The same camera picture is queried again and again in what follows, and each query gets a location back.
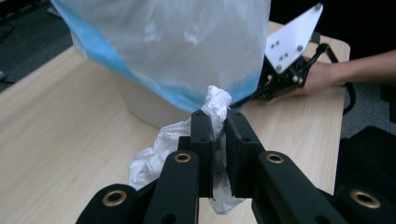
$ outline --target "table surface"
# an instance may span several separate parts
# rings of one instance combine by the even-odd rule
[[[278,27],[270,22],[270,32]],[[321,40],[348,60],[348,44]],[[75,223],[98,190],[128,183],[130,159],[152,147],[159,130],[130,112],[110,74],[71,48],[0,94],[0,223]],[[266,150],[285,153],[332,193],[344,94],[334,86],[272,105],[250,102],[243,113]],[[250,199],[226,216],[200,199],[199,211],[200,223],[256,223]]]

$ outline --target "dark floor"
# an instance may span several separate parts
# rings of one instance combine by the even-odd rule
[[[27,7],[20,15],[7,19],[6,24],[14,26],[14,31],[0,43],[0,71],[7,75],[7,81],[19,81],[72,46],[67,25],[61,18],[49,14],[49,7],[50,1],[43,0],[38,7]],[[0,25],[0,31],[8,28]],[[0,91],[9,86],[0,83]],[[380,100],[380,87],[355,84],[355,89],[357,103],[344,115],[341,137],[349,137],[369,125],[396,134],[396,125],[389,122],[389,104]]]

